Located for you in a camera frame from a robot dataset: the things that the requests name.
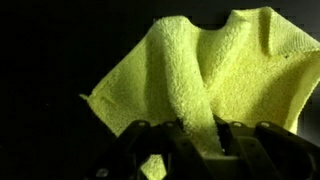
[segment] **microfiber cloth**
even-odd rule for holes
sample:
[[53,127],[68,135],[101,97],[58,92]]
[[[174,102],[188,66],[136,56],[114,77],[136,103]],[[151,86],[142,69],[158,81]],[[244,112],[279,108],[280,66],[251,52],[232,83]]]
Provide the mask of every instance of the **microfiber cloth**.
[[[296,134],[320,79],[320,43],[270,7],[232,10],[218,30],[182,15],[156,21],[141,41],[83,96],[119,136],[134,120],[181,119],[204,158],[224,158],[213,115],[254,127],[271,121]],[[148,179],[166,172],[153,155]]]

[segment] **cloth fold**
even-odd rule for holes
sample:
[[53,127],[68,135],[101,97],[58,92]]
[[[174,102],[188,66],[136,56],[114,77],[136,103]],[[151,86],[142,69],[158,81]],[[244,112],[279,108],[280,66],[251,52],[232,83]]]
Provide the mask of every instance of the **cloth fold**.
[[[184,16],[158,20],[85,99],[117,136],[137,119],[155,126],[180,118],[204,158],[225,158],[213,114],[296,134],[319,80],[320,43],[262,7],[233,10],[218,30]],[[148,179],[166,173],[156,155],[142,170]]]

